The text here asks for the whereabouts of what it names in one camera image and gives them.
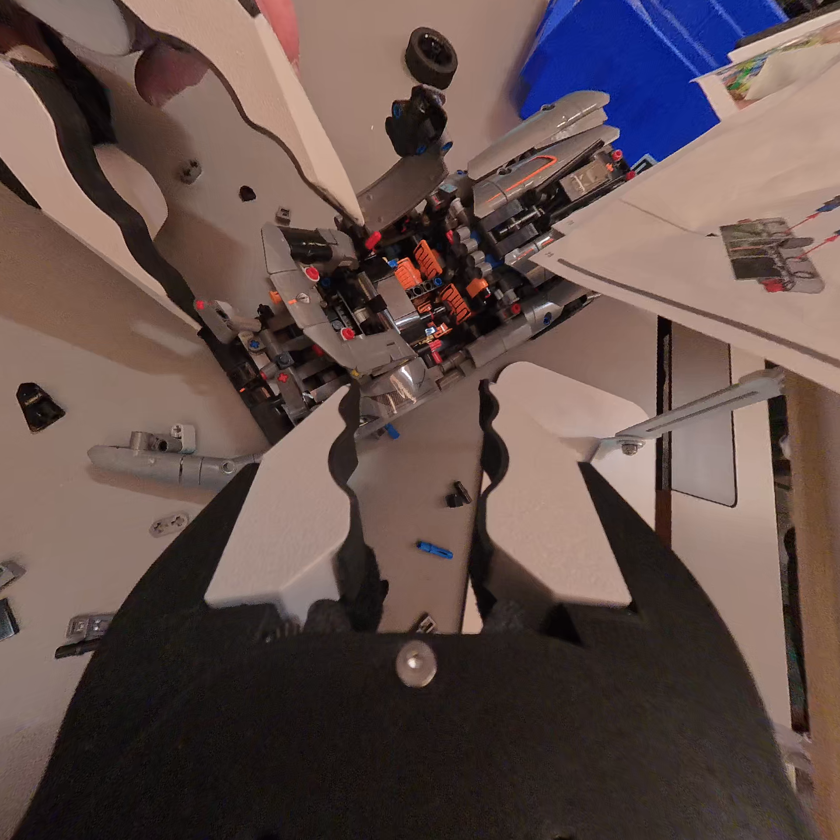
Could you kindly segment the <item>blue plastic bin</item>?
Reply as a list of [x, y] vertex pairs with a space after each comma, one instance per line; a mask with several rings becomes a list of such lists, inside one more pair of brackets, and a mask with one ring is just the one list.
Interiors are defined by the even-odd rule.
[[514, 88], [518, 116], [602, 91], [628, 162], [663, 161], [719, 123], [695, 79], [726, 65], [741, 39], [787, 21], [773, 1], [550, 2]]

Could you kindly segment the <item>black lego wheel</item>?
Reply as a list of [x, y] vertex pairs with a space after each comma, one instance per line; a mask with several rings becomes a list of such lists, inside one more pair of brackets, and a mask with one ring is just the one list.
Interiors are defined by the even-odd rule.
[[446, 90], [459, 66], [455, 48], [437, 30], [418, 27], [410, 34], [404, 54], [406, 68], [419, 83]]

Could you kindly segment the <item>grey lego beam red pin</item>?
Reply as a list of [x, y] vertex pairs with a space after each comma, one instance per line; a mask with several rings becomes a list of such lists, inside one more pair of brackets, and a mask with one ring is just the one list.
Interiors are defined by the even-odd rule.
[[203, 325], [221, 344], [237, 341], [240, 333], [258, 334], [263, 329], [260, 320], [237, 313], [225, 301], [196, 298], [193, 308]]

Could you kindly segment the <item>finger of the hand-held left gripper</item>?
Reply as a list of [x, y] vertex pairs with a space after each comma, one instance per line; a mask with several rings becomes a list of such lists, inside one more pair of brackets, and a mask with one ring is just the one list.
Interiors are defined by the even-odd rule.
[[1, 156], [43, 215], [189, 328], [194, 294], [155, 239], [169, 215], [152, 174], [113, 143], [94, 143], [57, 69], [42, 56], [2, 57]]
[[244, 120], [276, 141], [300, 178], [343, 217], [364, 216], [350, 178], [270, 22], [256, 2], [128, 1], [163, 40], [196, 52]]

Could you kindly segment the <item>black lego wedge piece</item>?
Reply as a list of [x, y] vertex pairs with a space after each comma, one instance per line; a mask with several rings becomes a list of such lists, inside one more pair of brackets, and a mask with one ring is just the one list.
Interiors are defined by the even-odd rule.
[[21, 383], [17, 387], [16, 399], [31, 434], [46, 430], [67, 415], [66, 411], [34, 382]]

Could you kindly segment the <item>colourful printed booklet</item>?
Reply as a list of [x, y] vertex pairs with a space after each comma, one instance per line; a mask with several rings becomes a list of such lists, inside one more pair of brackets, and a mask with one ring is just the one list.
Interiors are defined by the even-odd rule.
[[838, 67], [838, 10], [735, 48], [729, 57], [731, 63], [694, 79], [720, 121]]

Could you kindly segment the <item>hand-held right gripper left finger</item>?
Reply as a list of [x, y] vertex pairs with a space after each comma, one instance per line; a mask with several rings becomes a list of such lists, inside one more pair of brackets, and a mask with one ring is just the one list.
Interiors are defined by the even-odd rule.
[[361, 389], [342, 385], [262, 455], [213, 577], [212, 608], [274, 606], [304, 623], [337, 602], [353, 629], [374, 633], [386, 586], [350, 487]]

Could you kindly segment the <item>grey lego car model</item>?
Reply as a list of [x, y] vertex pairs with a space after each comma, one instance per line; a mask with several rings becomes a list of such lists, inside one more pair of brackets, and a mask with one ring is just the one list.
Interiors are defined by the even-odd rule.
[[534, 258], [635, 175], [609, 100], [568, 93], [450, 171], [445, 95], [416, 85], [385, 120], [400, 159], [358, 194], [362, 225], [263, 227], [262, 331], [225, 345], [199, 322], [271, 445], [353, 383], [359, 433], [383, 435], [600, 296]]

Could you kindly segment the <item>pile of small lego parts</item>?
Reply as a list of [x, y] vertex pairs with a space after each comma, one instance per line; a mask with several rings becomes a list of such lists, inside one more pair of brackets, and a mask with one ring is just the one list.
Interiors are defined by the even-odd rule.
[[[18, 635], [20, 626], [6, 589], [18, 581], [25, 573], [22, 566], [12, 560], [1, 562], [1, 641], [7, 641]], [[54, 659], [75, 658], [96, 651], [106, 632], [108, 631], [114, 614], [84, 614], [70, 619], [66, 639], [63, 645], [56, 648]]]

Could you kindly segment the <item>grey lego tube assembly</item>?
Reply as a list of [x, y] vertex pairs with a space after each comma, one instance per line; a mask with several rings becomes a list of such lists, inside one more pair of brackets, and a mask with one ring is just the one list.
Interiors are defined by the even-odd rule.
[[126, 446], [95, 445], [87, 456], [109, 473], [172, 484], [186, 489], [219, 491], [263, 455], [212, 457], [196, 452], [196, 427], [176, 423], [168, 433], [133, 431]]

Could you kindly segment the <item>white instruction booklet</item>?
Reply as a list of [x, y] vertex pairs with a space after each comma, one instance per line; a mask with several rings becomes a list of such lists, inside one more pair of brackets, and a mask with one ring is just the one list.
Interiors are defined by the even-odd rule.
[[[537, 265], [838, 392], [838, 66], [748, 106], [567, 219]], [[780, 218], [819, 291], [738, 280], [725, 228]]]

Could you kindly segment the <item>person's left hand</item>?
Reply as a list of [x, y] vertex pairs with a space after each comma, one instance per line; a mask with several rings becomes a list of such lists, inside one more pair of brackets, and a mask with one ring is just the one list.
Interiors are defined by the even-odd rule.
[[[294, 3], [255, 3], [299, 76], [300, 38]], [[162, 108], [183, 91], [197, 86], [211, 69], [203, 56], [194, 50], [163, 41], [143, 21], [135, 25], [133, 49], [140, 53], [134, 67], [134, 85], [142, 99], [156, 108]]]

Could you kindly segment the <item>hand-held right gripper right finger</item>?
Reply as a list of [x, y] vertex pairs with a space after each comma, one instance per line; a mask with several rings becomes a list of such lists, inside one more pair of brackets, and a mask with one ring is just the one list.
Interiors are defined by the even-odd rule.
[[559, 606], [627, 609], [633, 597], [582, 469], [620, 476], [620, 453], [589, 463], [511, 457], [491, 428], [492, 382], [479, 385], [481, 482], [469, 556], [481, 621], [488, 624], [498, 605], [525, 627], [542, 627]]

